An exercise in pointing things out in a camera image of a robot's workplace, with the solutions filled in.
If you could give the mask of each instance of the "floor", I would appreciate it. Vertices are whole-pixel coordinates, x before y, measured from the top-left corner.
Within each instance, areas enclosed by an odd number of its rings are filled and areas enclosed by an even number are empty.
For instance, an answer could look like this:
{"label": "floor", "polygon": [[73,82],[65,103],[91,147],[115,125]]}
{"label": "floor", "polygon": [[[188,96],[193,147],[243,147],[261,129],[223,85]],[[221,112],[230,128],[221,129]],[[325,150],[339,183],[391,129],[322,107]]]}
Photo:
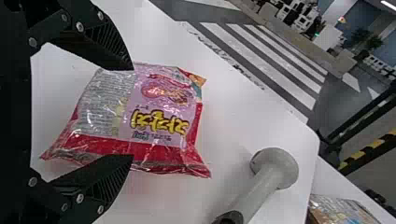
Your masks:
{"label": "floor", "polygon": [[352,69],[338,79],[225,0],[149,0],[300,121],[329,133],[387,86]]}

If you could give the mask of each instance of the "potted plant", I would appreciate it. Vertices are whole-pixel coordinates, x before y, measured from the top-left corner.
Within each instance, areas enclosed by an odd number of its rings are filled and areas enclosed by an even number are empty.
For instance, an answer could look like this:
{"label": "potted plant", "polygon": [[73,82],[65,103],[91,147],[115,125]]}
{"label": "potted plant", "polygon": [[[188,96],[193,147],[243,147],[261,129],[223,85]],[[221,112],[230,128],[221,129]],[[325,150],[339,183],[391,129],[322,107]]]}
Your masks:
{"label": "potted plant", "polygon": [[379,37],[378,35],[373,35],[370,39],[367,40],[366,48],[369,51],[374,51],[382,45],[384,45],[384,42],[382,41],[381,37]]}
{"label": "potted plant", "polygon": [[363,28],[357,29],[352,33],[351,40],[346,42],[345,47],[351,49],[359,45],[359,43],[364,42],[370,36],[370,34],[370,31]]}

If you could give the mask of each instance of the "red plastic bag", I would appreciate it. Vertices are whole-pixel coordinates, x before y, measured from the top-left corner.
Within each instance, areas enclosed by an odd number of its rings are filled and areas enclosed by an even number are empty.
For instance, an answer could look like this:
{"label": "red plastic bag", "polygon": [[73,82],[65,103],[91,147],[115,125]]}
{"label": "red plastic bag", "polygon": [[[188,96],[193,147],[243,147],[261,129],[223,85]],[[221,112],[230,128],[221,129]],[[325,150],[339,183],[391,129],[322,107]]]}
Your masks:
{"label": "red plastic bag", "polygon": [[136,170],[210,177],[194,146],[205,79],[177,67],[134,69],[99,69],[41,158],[84,165],[106,154],[134,154]]}

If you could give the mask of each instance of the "striped floor marking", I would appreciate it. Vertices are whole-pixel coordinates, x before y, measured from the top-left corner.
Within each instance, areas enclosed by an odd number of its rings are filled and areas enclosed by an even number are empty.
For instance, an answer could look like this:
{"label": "striped floor marking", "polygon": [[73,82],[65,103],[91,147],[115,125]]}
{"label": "striped floor marking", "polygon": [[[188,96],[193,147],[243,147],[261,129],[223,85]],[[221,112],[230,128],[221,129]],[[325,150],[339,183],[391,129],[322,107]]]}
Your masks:
{"label": "striped floor marking", "polygon": [[224,0],[184,0],[184,1],[205,4],[205,5],[209,5],[212,7],[225,7],[228,9],[233,9],[233,10],[238,10],[238,11],[241,10],[238,7],[234,6],[232,3],[229,3]]}
{"label": "striped floor marking", "polygon": [[314,82],[312,79],[301,73],[298,69],[296,69],[294,66],[286,62],[281,56],[277,55],[275,52],[267,48],[262,42],[260,42],[258,39],[256,39],[254,36],[246,32],[244,29],[242,29],[239,25],[237,24],[228,24],[234,31],[236,31],[238,34],[240,34],[242,37],[244,37],[248,42],[250,42],[252,45],[254,45],[256,48],[261,50],[264,54],[268,55],[270,58],[272,58],[276,63],[278,63],[280,66],[284,67],[290,74],[298,78],[300,81],[302,81],[308,88],[312,89],[315,93],[319,93],[321,87]]}
{"label": "striped floor marking", "polygon": [[284,47],[281,45],[278,45],[274,40],[269,38],[267,35],[263,34],[260,32],[255,26],[253,25],[245,25],[251,32],[259,36],[262,40],[270,44],[271,46],[274,46],[277,50],[279,50],[285,57],[288,57],[291,59],[293,62],[298,64],[300,67],[302,67],[306,72],[311,74],[313,77],[315,77],[317,80],[320,82],[324,82],[325,77],[320,75],[318,72],[316,72],[314,69],[312,69],[310,66],[308,66],[306,63],[292,55],[289,51],[287,51]]}
{"label": "striped floor marking", "polygon": [[368,162],[393,150],[396,144],[396,129],[392,129],[382,137],[376,139],[372,144],[352,154],[340,163],[338,170],[342,175],[349,175],[358,170]]}
{"label": "striped floor marking", "polygon": [[307,58],[305,55],[303,55],[299,50],[297,50],[295,47],[293,47],[292,45],[290,45],[288,42],[286,42],[285,40],[283,40],[282,38],[280,38],[279,36],[277,36],[276,34],[274,34],[272,31],[268,30],[266,27],[260,25],[259,26],[265,33],[267,33],[268,35],[270,35],[272,38],[274,38],[275,40],[277,40],[279,43],[283,44],[284,46],[286,46],[288,48],[288,50],[292,51],[293,53],[297,54],[299,57],[301,57],[302,59],[306,60],[308,63],[310,63],[312,66],[314,66],[316,69],[319,70],[319,72],[321,72],[323,75],[327,75],[327,71],[320,67],[317,63],[313,62],[312,60],[310,60],[309,58]]}
{"label": "striped floor marking", "polygon": [[205,45],[207,45],[210,49],[215,51],[222,59],[228,62],[230,65],[234,67],[238,67],[241,73],[249,78],[253,83],[259,86],[262,90],[268,93],[273,99],[283,105],[291,114],[297,117],[301,122],[307,123],[308,117],[305,116],[300,110],[296,109],[293,105],[291,105],[288,101],[282,98],[279,94],[273,91],[270,87],[268,87],[264,82],[256,78],[246,67],[244,67],[241,63],[237,62],[234,58],[232,58],[228,53],[222,50],[219,46],[217,46],[214,42],[204,36],[201,32],[199,32],[195,27],[189,24],[186,21],[182,21],[180,23],[190,34],[197,36],[197,38],[202,41]]}
{"label": "striped floor marking", "polygon": [[212,34],[216,35],[225,43],[229,44],[241,54],[244,58],[253,63],[257,68],[259,68],[265,75],[271,78],[280,87],[288,91],[291,95],[297,98],[303,105],[308,109],[312,110],[315,104],[315,99],[298,87],[295,83],[287,79],[285,76],[280,74],[273,66],[268,62],[260,58],[251,49],[247,48],[241,42],[239,42],[235,37],[227,33],[223,28],[215,23],[201,23],[206,29],[208,29]]}
{"label": "striped floor marking", "polygon": [[343,81],[350,86],[353,90],[361,92],[361,87],[359,86],[359,81],[357,78],[353,77],[349,73],[343,75]]}
{"label": "striped floor marking", "polygon": [[[379,96],[379,93],[376,92],[375,90],[371,89],[370,87],[367,88],[370,92],[370,95],[372,96],[372,99],[374,100],[376,97]],[[383,101],[381,102],[378,106],[381,107],[383,105],[385,105],[387,103],[387,101]]]}

